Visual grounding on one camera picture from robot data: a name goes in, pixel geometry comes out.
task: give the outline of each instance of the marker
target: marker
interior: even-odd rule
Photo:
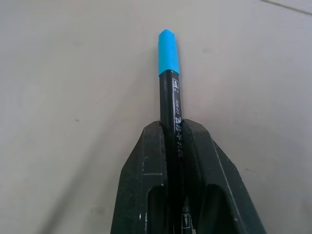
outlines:
[[[171,229],[174,229],[175,234],[191,234],[190,209],[185,203],[187,195],[184,186],[179,73],[175,35],[166,29],[158,38],[158,75],[160,123],[164,132],[167,159],[169,217],[174,224]]]

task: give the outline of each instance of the blue marker cap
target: blue marker cap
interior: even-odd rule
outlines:
[[[165,29],[158,37],[158,75],[167,70],[180,73],[175,35]]]

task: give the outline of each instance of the white surface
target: white surface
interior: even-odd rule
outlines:
[[[4,0],[1,233],[109,233],[120,170],[159,119],[164,28],[184,117],[236,164],[268,234],[312,232],[312,17],[257,0]]]

